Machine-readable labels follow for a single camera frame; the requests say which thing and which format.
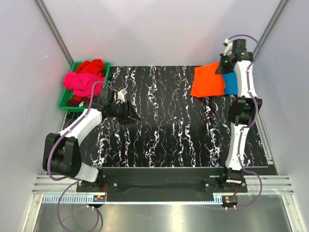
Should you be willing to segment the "orange t shirt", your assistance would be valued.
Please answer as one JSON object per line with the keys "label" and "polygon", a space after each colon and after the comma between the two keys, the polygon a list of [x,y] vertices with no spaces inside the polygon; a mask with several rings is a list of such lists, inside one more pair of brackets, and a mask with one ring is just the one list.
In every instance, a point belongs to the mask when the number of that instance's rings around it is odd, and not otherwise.
{"label": "orange t shirt", "polygon": [[191,96],[196,98],[223,96],[225,81],[221,74],[216,74],[219,62],[194,68],[194,80]]}

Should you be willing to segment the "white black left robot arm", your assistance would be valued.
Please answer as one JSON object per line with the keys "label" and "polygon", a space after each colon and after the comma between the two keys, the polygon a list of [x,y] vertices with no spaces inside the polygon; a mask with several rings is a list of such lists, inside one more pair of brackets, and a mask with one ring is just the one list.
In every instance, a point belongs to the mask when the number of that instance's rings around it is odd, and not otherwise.
{"label": "white black left robot arm", "polygon": [[50,179],[60,181],[69,177],[86,182],[93,191],[104,187],[102,170],[82,162],[80,144],[108,117],[116,118],[121,125],[141,121],[129,100],[120,104],[109,103],[98,109],[85,109],[68,128],[46,136],[42,167]]}

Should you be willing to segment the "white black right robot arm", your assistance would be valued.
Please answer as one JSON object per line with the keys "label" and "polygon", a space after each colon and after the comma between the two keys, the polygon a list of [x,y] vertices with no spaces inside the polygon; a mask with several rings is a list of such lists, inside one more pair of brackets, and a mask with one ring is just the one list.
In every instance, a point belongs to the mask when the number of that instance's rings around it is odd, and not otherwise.
{"label": "white black right robot arm", "polygon": [[253,81],[253,58],[240,54],[220,55],[217,74],[226,74],[235,71],[238,95],[228,110],[228,120],[231,123],[231,140],[224,169],[218,179],[218,187],[223,191],[232,192],[236,188],[245,187],[244,174],[246,173],[243,158],[246,139],[250,128],[255,124],[262,99],[258,98]]}

